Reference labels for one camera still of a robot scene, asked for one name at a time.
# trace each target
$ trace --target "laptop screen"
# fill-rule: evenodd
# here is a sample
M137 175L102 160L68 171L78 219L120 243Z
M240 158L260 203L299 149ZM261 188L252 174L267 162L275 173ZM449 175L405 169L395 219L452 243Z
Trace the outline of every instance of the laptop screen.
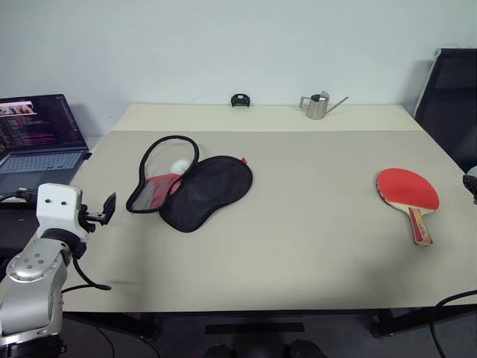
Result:
M0 138L0 156L5 149L87 149L64 95L0 99Z

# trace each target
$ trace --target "red paddle in case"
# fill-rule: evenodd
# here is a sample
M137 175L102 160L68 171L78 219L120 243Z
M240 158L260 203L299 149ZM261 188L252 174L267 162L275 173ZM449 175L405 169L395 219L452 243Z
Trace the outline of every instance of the red paddle in case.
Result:
M398 168L383 170L376 182L381 197L409 216L414 243L431 245L432 239L424 226L423 215L433 213L439 207L439 197L432 185L420 175Z

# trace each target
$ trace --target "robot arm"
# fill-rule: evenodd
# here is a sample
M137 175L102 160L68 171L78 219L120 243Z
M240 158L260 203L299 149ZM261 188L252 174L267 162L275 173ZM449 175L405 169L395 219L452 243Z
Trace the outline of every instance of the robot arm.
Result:
M40 351L55 357L64 351L59 338L66 267L86 250L91 221L107 224L114 213L116 194L102 213L87 212L76 187L43 184L37 198L40 223L26 248L8 264L6 292L0 307L0 357L23 357Z

